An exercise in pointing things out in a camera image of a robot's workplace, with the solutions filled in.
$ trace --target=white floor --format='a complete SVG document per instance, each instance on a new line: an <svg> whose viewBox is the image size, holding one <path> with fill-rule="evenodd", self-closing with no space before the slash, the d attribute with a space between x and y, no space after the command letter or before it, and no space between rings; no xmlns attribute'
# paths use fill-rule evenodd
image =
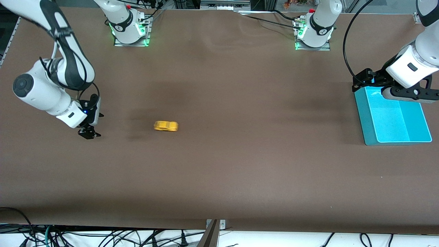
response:
<svg viewBox="0 0 439 247"><path fill-rule="evenodd" d="M185 233L200 232L200 230L186 230ZM109 234L110 232L87 232L92 234ZM140 237L144 241L152 231L140 231ZM180 230L167 230L156 237L156 240L163 238L180 237ZM221 231L218 247L230 247L235 244L236 247L321 247L329 233L314 232L239 232L239 231ZM74 247L98 247L103 237L84 237L75 235L64 235ZM198 242L200 235L187 237L188 243ZM369 234L373 247L387 247L389 234ZM129 239L139 241L138 236L134 233ZM19 233L0 234L1 247L18 247L24 240L24 236ZM117 247L133 247L133 243L123 241L116 245ZM166 246L177 246L175 243ZM357 233L336 233L330 240L327 247L363 247ZM395 235L391 247L439 247L439 236L420 236L420 235Z"/></svg>

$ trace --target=metal bracket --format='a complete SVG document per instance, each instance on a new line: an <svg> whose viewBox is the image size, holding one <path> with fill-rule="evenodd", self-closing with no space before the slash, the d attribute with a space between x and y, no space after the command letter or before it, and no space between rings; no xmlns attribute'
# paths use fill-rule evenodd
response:
<svg viewBox="0 0 439 247"><path fill-rule="evenodd" d="M209 226L201 237L197 247L217 247L220 237L221 221L219 219L210 220Z"/></svg>
<svg viewBox="0 0 439 247"><path fill-rule="evenodd" d="M417 12L413 13L413 20L414 20L414 23L421 24L421 18L419 17L419 14Z"/></svg>
<svg viewBox="0 0 439 247"><path fill-rule="evenodd" d="M209 227L209 224L212 220L206 220L206 229ZM219 220L219 229L224 230L226 229L226 220Z"/></svg>
<svg viewBox="0 0 439 247"><path fill-rule="evenodd" d="M3 56L1 57L1 60L0 60L0 68L1 68L1 66L3 65L3 61L4 61L5 57L6 57L6 53L7 53L7 51L9 50L9 47L11 46L12 39L13 39L14 36L15 36L15 32L17 31L17 28L18 28L18 25L19 25L21 19L22 19L22 18L19 17L18 20L17 20L17 23L15 24L14 31L12 31L11 38L9 39L9 41L8 41L8 43L7 43L7 46L6 46L6 49L4 50Z"/></svg>

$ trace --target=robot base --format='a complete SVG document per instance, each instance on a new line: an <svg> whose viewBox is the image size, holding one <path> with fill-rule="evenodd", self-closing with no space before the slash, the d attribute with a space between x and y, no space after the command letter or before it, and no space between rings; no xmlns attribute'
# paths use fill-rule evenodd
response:
<svg viewBox="0 0 439 247"><path fill-rule="evenodd" d="M302 40L300 40L297 36L300 32L303 32L304 25L306 23L305 16L302 15L301 18L296 18L293 22L293 26L300 27L300 29L294 29L294 38L295 38L295 49L296 50L306 50L306 51L330 51L331 47L329 46L329 41L321 47L310 47L307 46Z"/></svg>
<svg viewBox="0 0 439 247"><path fill-rule="evenodd" d="M138 41L131 44L124 44L114 37L114 46L128 46L128 47L146 47L149 46L149 40L151 39L152 20L154 17L151 15L145 15L148 19L144 21L144 27L140 27L140 31L145 33Z"/></svg>

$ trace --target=black cable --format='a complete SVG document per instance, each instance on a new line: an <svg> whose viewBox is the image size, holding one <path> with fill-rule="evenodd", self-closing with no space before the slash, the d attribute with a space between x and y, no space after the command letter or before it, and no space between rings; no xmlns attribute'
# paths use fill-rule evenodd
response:
<svg viewBox="0 0 439 247"><path fill-rule="evenodd" d="M139 238L139 243L141 243L141 242L142 242L142 239L140 238L139 232L136 231L136 234L137 234L137 237Z"/></svg>
<svg viewBox="0 0 439 247"><path fill-rule="evenodd" d="M105 245L103 245L103 247L105 247L105 246L107 246L107 244L109 244L112 240L114 240L117 236L119 236L120 234L122 234L122 233L124 233L125 231L121 231L121 232L119 232L118 234L116 234L116 235L114 235L114 234L111 234L111 235L113 235L113 237L109 240L109 241L107 241L107 243L105 244Z"/></svg>
<svg viewBox="0 0 439 247"><path fill-rule="evenodd" d="M363 242L363 236L366 236L367 240L369 241L369 246L367 246L364 242ZM372 247L372 242L371 239L369 238L369 236L365 233L360 234L360 241L361 243L364 245L364 247Z"/></svg>
<svg viewBox="0 0 439 247"><path fill-rule="evenodd" d="M82 67L83 67L83 70L84 70L84 84L86 84L87 83L87 70L86 70L86 68L85 68L85 65L84 65L84 63L83 63L83 61L82 61L82 59L78 56L78 54L74 51L74 50L72 50L71 48L70 48L70 46L68 45L68 44L66 44L64 41L62 41L61 39L59 39L59 38L55 38L55 40L56 41L58 41L59 43L61 43L61 44L63 44L63 45L65 45L77 58L78 58L78 60L81 62L81 65L82 65Z"/></svg>
<svg viewBox="0 0 439 247"><path fill-rule="evenodd" d="M121 242L122 240L126 240L126 237L127 237L129 234L133 233L133 232L136 232L136 230L133 230L133 231L131 231L131 232L129 232L129 233L123 235L123 237L121 237L121 238L119 238L118 240L115 241L115 244L114 244L114 245L118 244L118 243Z"/></svg>
<svg viewBox="0 0 439 247"><path fill-rule="evenodd" d="M248 18L260 20L260 21L263 21L263 22L269 22L269 23L273 23L273 24L277 24L277 25L281 25L281 26L291 27L293 29L300 29L299 27L296 27L296 26L286 25L286 24L282 24L282 23L278 23L278 22L272 22L272 21L269 21L269 20L265 20L265 19L261 19L261 18L257 18L257 17L253 17L253 16L248 16L248 15L246 15L246 16Z"/></svg>
<svg viewBox="0 0 439 247"><path fill-rule="evenodd" d="M55 239L58 241L58 238L61 239L61 242L64 244L64 246L70 246L67 244L67 240L62 236L62 233L59 231L55 232Z"/></svg>
<svg viewBox="0 0 439 247"><path fill-rule="evenodd" d="M196 233L186 234L185 237L189 237L189 236L193 236L193 235L199 235L199 234L203 234L203 233L204 233L204 232L196 232ZM179 239L181 239L181 238L182 238L182 237L178 237L178 238L171 239L171 240L169 240L169 241L166 242L166 243L162 243L162 244L159 245L158 247L162 247L162 246L164 246L164 245L166 245L166 244L169 244L169 243L174 242L175 240L179 240Z"/></svg>
<svg viewBox="0 0 439 247"><path fill-rule="evenodd" d="M363 6L361 6L361 8L356 12L356 14L354 15L354 17L352 17L352 20L351 20L351 22L349 23L348 28L346 29L345 37L343 38L343 57L344 57L344 59L345 59L345 64L346 64L346 66L348 67L349 72L351 73L352 77L355 78L357 81L359 81L360 83L366 84L366 85L368 85L368 86L370 86L371 84L367 84L367 83L365 83L365 82L359 80L359 79L357 78L357 76L354 74L354 72L352 71L351 66L349 66L348 58L346 57L346 38L348 37L348 33L349 33L349 30L351 29L352 23L355 21L355 19L356 19L357 16L360 14L360 12L361 12L361 11L362 11L362 10L368 5L368 4L370 4L372 1L373 1L373 0L369 0L369 1L367 1L367 2L366 2Z"/></svg>
<svg viewBox="0 0 439 247"><path fill-rule="evenodd" d="M329 241L331 240L332 236L335 234L335 232L331 233L331 235L328 237L328 239L326 240L325 244L322 245L322 247L326 247L329 243Z"/></svg>
<svg viewBox="0 0 439 247"><path fill-rule="evenodd" d="M392 244L392 240L393 240L393 233L390 234L389 244L387 245L387 247L390 247L390 245Z"/></svg>
<svg viewBox="0 0 439 247"><path fill-rule="evenodd" d="M143 4L143 6L145 7L145 9L147 9L146 4L145 4L145 1L142 0L142 4Z"/></svg>
<svg viewBox="0 0 439 247"><path fill-rule="evenodd" d="M31 232L33 234L33 237L36 239L36 235L35 235L34 228L32 227L32 223L30 222L30 220L27 218L27 216L21 210L13 208L13 207L0 207L0 209L12 210L12 211L15 211L15 212L21 214L25 218L26 222L28 223L28 225L30 227L30 230L31 230Z"/></svg>
<svg viewBox="0 0 439 247"><path fill-rule="evenodd" d="M56 238L54 239L52 234L49 234L48 237L50 239L50 243L51 243L52 246L60 247L58 241L56 240Z"/></svg>
<svg viewBox="0 0 439 247"><path fill-rule="evenodd" d="M50 77L49 69L46 67L46 65L44 64L43 59L41 57L40 57L40 62L41 62L41 65L43 66L44 70L46 71L47 76Z"/></svg>
<svg viewBox="0 0 439 247"><path fill-rule="evenodd" d="M297 16L297 17L291 18L291 17L288 17L288 16L284 15L282 12L280 12L279 10L276 10L276 9L272 9L272 10L269 10L269 11L270 11L270 12L276 12L276 13L280 14L283 18L285 18L285 19L287 19L287 20L290 20L290 21L294 21L294 19L300 17L300 15L299 15L299 16Z"/></svg>
<svg viewBox="0 0 439 247"><path fill-rule="evenodd" d="M136 4L136 3L132 3L132 2L127 2L127 1L123 1L123 0L116 0L118 2L122 2L122 3L127 3L127 4Z"/></svg>
<svg viewBox="0 0 439 247"><path fill-rule="evenodd" d="M140 19L140 21L142 22L142 21L144 21L144 20L148 20L149 18L151 18L158 10L159 10L160 8L156 8L155 10L154 10L154 12L150 15L150 16L148 16L148 17L146 17L146 18L144 18L144 19Z"/></svg>
<svg viewBox="0 0 439 247"><path fill-rule="evenodd" d="M74 247L73 244L71 244L69 241L67 241L67 239L64 238L63 233L61 231L57 230L57 232L59 234L59 237L61 238L61 241L63 243L66 243L66 246Z"/></svg>
<svg viewBox="0 0 439 247"><path fill-rule="evenodd" d="M72 234L72 235L78 235L78 236L84 236L84 237L105 237L105 236L108 236L108 234L85 234L85 233L76 233L76 232L63 232L62 234Z"/></svg>
<svg viewBox="0 0 439 247"><path fill-rule="evenodd" d="M41 240L41 239L36 238L36 237L33 237L32 234L30 234L30 233L29 233L29 236L26 236L26 233L24 233L24 232L22 232L22 231L20 231L20 230L18 230L18 232L20 232L21 234L23 234L23 236L24 236L25 238L31 240L32 242L35 242L35 243L37 243L37 242L41 242L41 243L43 243L43 245L46 245L46 242L45 242L44 240Z"/></svg>
<svg viewBox="0 0 439 247"><path fill-rule="evenodd" d="M141 244L141 245L139 245L139 247L143 247L143 246L145 246L146 245L146 243L149 241L149 240L151 240L153 237L155 237L155 236L157 236L158 234L160 234L161 232L163 232L164 230L157 230L157 231L154 231L148 238L146 238L146 240Z"/></svg>
<svg viewBox="0 0 439 247"><path fill-rule="evenodd" d="M101 246L101 244L103 244L104 243L104 241L107 239L107 238L109 238L110 236L114 236L114 233L115 233L116 231L111 231L111 233L110 234L108 234L100 243L99 243L99 245L97 246L97 247L100 247Z"/></svg>
<svg viewBox="0 0 439 247"><path fill-rule="evenodd" d="M26 247L26 244L27 244L28 241L29 241L29 239L26 238L26 239L23 241L23 243L20 244L19 247Z"/></svg>
<svg viewBox="0 0 439 247"><path fill-rule="evenodd" d="M96 101L94 104L92 104L91 106L89 106L89 107L87 107L87 108L83 108L83 110L86 110L86 111L93 109L93 107L95 107L95 106L97 105L97 102L98 102L99 99L101 98L101 92L99 91L99 88L97 87L97 85L96 85L94 82L92 82L92 84L93 84L93 86L96 88L96 91L97 91L97 101ZM82 96L82 94L84 93L84 91L85 91L85 90L83 90L83 91L79 94L78 100L81 99L81 96Z"/></svg>
<svg viewBox="0 0 439 247"><path fill-rule="evenodd" d="M181 247L186 247L186 246L188 246L188 245L189 245L189 244L187 243L186 235L184 234L184 231L181 230L181 244L180 244L180 246L181 246Z"/></svg>
<svg viewBox="0 0 439 247"><path fill-rule="evenodd" d="M152 247L157 247L157 240L155 237L152 237Z"/></svg>

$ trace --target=black band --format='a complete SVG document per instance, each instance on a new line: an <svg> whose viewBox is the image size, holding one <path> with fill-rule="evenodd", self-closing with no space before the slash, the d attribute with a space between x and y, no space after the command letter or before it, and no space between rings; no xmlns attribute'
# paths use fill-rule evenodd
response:
<svg viewBox="0 0 439 247"><path fill-rule="evenodd" d="M416 1L416 10L423 26L430 26L439 19L439 4L430 13L422 15Z"/></svg>
<svg viewBox="0 0 439 247"><path fill-rule="evenodd" d="M128 10L128 13L130 15L128 16L128 18L124 22L121 22L121 23L110 22L110 25L118 32L125 31L125 28L128 27L129 25L131 25L131 23L133 22L133 13L129 10Z"/></svg>
<svg viewBox="0 0 439 247"><path fill-rule="evenodd" d="M53 28L48 33L56 40L57 38L70 36L73 33L73 29L71 27Z"/></svg>
<svg viewBox="0 0 439 247"><path fill-rule="evenodd" d="M323 36L323 35L327 34L334 26L334 24L332 24L329 27L322 27L322 26L318 25L314 21L314 14L311 15L311 18L309 19L309 23L311 24L311 27L317 32L317 35L319 35L319 36Z"/></svg>
<svg viewBox="0 0 439 247"><path fill-rule="evenodd" d="M19 75L12 84L12 90L17 97L23 98L33 88L33 77L29 74Z"/></svg>

